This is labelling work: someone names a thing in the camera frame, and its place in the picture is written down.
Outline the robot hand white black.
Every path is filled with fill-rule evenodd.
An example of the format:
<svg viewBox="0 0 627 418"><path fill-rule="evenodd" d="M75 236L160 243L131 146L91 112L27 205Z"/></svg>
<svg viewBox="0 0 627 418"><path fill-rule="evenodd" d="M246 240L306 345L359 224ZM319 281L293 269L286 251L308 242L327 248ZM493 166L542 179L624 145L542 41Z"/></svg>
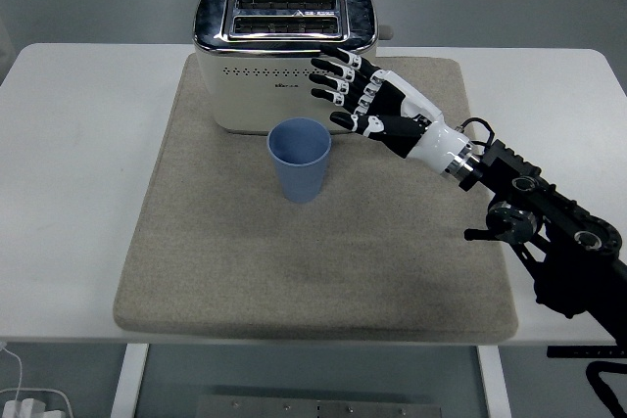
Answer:
<svg viewBox="0 0 627 418"><path fill-rule="evenodd" d="M452 172L470 151L469 138L449 127L443 112L391 70L330 45L321 45L311 94L333 104L329 119L384 144L402 159L416 159L438 174Z"/></svg>

